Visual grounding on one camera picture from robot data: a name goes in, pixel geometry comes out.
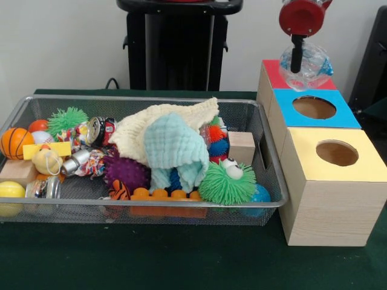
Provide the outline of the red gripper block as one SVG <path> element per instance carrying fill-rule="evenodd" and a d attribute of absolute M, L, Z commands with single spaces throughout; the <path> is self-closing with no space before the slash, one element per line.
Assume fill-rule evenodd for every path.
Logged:
<path fill-rule="evenodd" d="M 332 3 L 327 1 L 294 0 L 283 1 L 279 12 L 279 25 L 287 34 L 291 35 L 294 45 L 291 53 L 291 72 L 301 70 L 304 36 L 316 34 L 323 26 L 325 12 Z"/>

